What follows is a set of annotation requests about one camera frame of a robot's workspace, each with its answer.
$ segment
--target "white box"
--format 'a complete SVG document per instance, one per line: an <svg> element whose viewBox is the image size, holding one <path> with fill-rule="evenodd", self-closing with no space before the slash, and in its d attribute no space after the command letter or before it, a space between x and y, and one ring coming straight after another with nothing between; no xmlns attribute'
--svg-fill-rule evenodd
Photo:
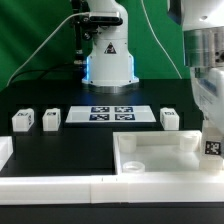
<svg viewBox="0 0 224 224"><path fill-rule="evenodd" d="M19 110L12 118L13 131L27 132L34 123L33 109Z"/></svg>
<svg viewBox="0 0 224 224"><path fill-rule="evenodd" d="M172 108L160 109L160 122L166 131L179 130L180 118L176 111Z"/></svg>
<svg viewBox="0 0 224 224"><path fill-rule="evenodd" d="M12 153L12 137L0 137L0 170L2 170Z"/></svg>
<svg viewBox="0 0 224 224"><path fill-rule="evenodd" d="M42 118L44 131L58 131L61 123L61 111L60 109L48 109Z"/></svg>

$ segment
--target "small white cube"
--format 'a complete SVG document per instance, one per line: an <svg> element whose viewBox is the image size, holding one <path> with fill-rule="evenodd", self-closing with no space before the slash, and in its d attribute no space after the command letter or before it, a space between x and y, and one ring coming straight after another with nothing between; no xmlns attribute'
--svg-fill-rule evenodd
<svg viewBox="0 0 224 224"><path fill-rule="evenodd" d="M44 131L58 131L61 123L61 111L60 109L48 109L42 118Z"/></svg>
<svg viewBox="0 0 224 224"><path fill-rule="evenodd" d="M172 108L160 109L160 122L166 131L179 130L180 118L176 111Z"/></svg>
<svg viewBox="0 0 224 224"><path fill-rule="evenodd" d="M27 132L33 123L33 109L19 110L12 118L13 131L15 132Z"/></svg>

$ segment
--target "warning triangle label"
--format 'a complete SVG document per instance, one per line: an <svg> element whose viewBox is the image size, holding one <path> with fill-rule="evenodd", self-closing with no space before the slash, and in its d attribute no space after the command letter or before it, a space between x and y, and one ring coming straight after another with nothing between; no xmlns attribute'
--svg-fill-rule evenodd
<svg viewBox="0 0 224 224"><path fill-rule="evenodd" d="M105 50L104 54L117 54L113 44L110 42L107 49Z"/></svg>

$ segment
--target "white cable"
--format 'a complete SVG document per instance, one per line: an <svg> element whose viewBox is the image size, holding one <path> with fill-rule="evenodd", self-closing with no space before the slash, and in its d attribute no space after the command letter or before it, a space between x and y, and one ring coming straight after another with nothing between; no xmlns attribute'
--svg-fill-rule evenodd
<svg viewBox="0 0 224 224"><path fill-rule="evenodd" d="M61 27L71 18L75 17L75 16L81 16L81 15L88 15L89 12L86 13L77 13L77 14L73 14L69 17L67 17L55 30L54 32L36 49L36 51L34 51L34 53L19 67L16 69L16 71L11 75L7 86L10 85L11 80L14 78L14 76L21 70L23 69L32 59L33 57L44 47L44 45L61 29Z"/></svg>
<svg viewBox="0 0 224 224"><path fill-rule="evenodd" d="M176 70L178 76L180 79L182 79L182 76L180 74L180 72L178 71L176 65L174 64L173 60L171 59L171 57L169 56L169 54L167 53L167 51L165 50L165 48L163 47L163 45L160 43L160 41L158 40L153 28L152 28L152 25L150 23L150 20L149 20L149 17L147 15L147 12L146 12L146 8L145 8L145 4L144 4L144 0L141 0L141 3L142 3L142 8L143 8L143 11L144 11L144 14L145 14L145 17L146 17L146 20L148 22L148 25L149 25L149 28L153 34L153 37L155 38L156 42L158 43L158 45L161 47L161 49L163 50L163 52L165 53L165 55L167 56L167 58L170 60L171 64L173 65L174 69Z"/></svg>

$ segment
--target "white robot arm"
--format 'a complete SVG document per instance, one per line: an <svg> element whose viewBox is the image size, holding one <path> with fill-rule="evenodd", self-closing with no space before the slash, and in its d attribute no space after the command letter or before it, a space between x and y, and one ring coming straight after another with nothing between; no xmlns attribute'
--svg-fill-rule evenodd
<svg viewBox="0 0 224 224"><path fill-rule="evenodd" d="M183 27L185 65L190 67L194 100L205 117L205 164L217 164L224 156L223 11L223 0L168 0L168 15Z"/></svg>
<svg viewBox="0 0 224 224"><path fill-rule="evenodd" d="M90 90L119 93L136 88L134 59L128 51L128 14L115 0L87 0L90 14L81 19L84 38L93 39L82 83Z"/></svg>

